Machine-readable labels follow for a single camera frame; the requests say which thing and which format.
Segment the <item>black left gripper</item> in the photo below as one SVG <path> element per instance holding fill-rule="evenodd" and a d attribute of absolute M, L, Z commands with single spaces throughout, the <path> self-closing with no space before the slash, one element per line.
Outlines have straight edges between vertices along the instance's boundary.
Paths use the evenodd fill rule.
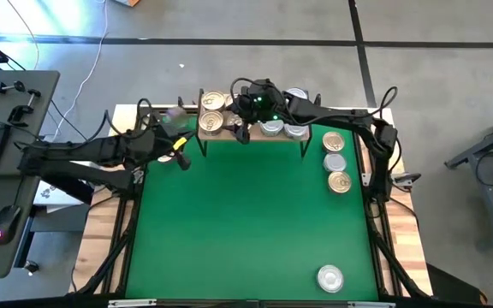
<path fill-rule="evenodd" d="M 171 121 L 143 120 L 141 144 L 148 157 L 175 156 L 182 170 L 188 170 L 191 160 L 182 152 L 187 143 L 187 128 Z"/>

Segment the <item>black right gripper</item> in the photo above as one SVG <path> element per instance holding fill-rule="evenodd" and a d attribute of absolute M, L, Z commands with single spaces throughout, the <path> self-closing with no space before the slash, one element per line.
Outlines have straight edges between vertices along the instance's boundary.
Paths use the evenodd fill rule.
<path fill-rule="evenodd" d="M 232 81 L 232 112 L 247 123 L 290 121 L 282 92 L 270 79 Z M 235 138 L 243 145 L 250 142 L 248 126 L 235 125 Z"/>

